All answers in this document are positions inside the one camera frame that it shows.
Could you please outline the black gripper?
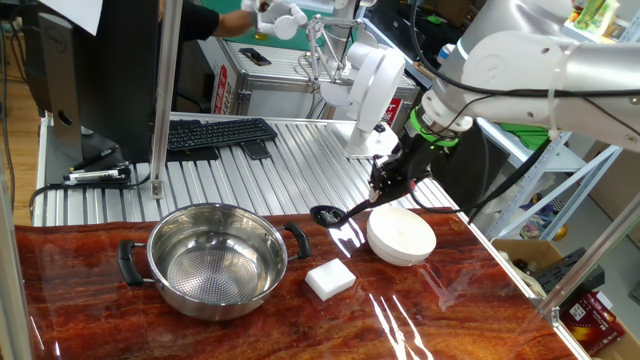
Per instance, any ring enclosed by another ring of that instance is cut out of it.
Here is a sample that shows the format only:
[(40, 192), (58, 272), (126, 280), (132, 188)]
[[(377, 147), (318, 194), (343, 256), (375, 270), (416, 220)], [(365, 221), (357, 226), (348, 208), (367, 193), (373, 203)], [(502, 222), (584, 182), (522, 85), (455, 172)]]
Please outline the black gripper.
[(409, 194), (428, 177), (428, 167), (437, 150), (424, 136), (404, 131), (394, 148), (395, 155), (373, 157), (369, 198), (377, 199), (380, 206)]

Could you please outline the person hand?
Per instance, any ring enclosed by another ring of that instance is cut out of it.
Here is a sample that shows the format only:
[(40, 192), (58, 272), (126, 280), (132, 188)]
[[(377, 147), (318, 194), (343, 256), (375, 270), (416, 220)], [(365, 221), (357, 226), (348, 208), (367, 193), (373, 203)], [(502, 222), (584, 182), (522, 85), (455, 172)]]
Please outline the person hand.
[(269, 1), (253, 1), (249, 6), (252, 13), (252, 22), (254, 28), (259, 30), (263, 23), (263, 18), (266, 16), (266, 12), (270, 7)]

